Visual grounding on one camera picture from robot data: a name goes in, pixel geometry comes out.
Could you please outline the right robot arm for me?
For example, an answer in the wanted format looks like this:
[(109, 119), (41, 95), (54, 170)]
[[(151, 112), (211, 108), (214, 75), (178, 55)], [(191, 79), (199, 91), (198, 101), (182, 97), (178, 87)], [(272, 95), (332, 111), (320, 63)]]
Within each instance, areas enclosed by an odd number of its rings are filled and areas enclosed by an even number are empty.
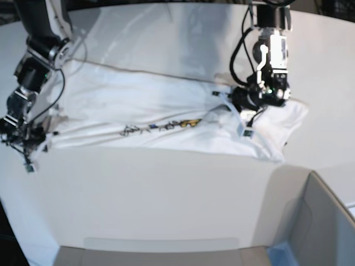
[(46, 148), (51, 134), (37, 120), (53, 108), (52, 102), (39, 114), (32, 110), (44, 87), (63, 75), (62, 67), (73, 47), (73, 26), (65, 1), (14, 1), (27, 32), (26, 52), (14, 77), (17, 87), (6, 101), (1, 118), (1, 143), (23, 159), (28, 173), (36, 170), (33, 155)]

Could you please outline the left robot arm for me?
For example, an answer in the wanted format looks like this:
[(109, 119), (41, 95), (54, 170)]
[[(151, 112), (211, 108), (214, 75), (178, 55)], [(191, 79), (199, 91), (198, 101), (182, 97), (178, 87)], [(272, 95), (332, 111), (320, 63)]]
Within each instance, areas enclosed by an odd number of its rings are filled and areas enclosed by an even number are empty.
[[(246, 17), (250, 17), (249, 28), (241, 29), (242, 36), (232, 52), (229, 70), (236, 86), (230, 93), (214, 91), (232, 111), (240, 123), (237, 133), (253, 137), (253, 123), (268, 107), (283, 107), (291, 96), (288, 83), (288, 45), (286, 32), (291, 31), (290, 1), (249, 1)], [(246, 37), (259, 31), (252, 54), (247, 58), (252, 74), (242, 81), (234, 70), (234, 63), (241, 48), (246, 48)]]

